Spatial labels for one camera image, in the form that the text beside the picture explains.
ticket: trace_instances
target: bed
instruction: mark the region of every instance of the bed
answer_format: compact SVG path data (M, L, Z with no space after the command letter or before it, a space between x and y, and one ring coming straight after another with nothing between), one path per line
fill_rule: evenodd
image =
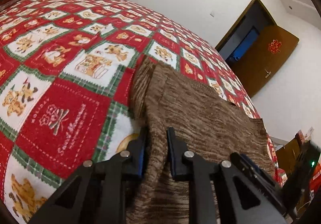
M107 160L137 137L128 98L144 55L259 118L208 42L146 7L20 0L0 13L0 198L19 223L83 161Z

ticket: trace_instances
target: open door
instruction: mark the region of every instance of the open door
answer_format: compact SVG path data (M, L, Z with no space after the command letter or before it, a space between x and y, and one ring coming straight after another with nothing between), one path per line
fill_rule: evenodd
M299 38L277 25L267 26L240 60L229 64L250 97L280 69L298 41Z

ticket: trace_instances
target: silver bolt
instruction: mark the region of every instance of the silver bolt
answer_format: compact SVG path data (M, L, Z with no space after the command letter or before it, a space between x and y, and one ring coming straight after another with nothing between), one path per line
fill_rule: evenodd
M91 167L92 166L92 160L86 160L82 163L82 165L86 168Z
M124 151L122 151L122 152L120 153L120 156L122 156L122 157L128 157L129 155L130 155L130 152L127 151L127 150L124 150Z
M232 166L232 163L228 160L222 161L221 164L224 168L230 168Z
M195 155L195 154L194 154L192 151L186 151L186 152L184 152L184 156L185 156L186 158L193 158L194 155Z

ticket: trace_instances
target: red door decoration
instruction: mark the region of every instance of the red door decoration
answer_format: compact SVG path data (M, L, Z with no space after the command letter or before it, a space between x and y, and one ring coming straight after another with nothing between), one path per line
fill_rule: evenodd
M273 39L273 42L269 43L269 51L272 52L272 54L280 53L281 45L281 42Z

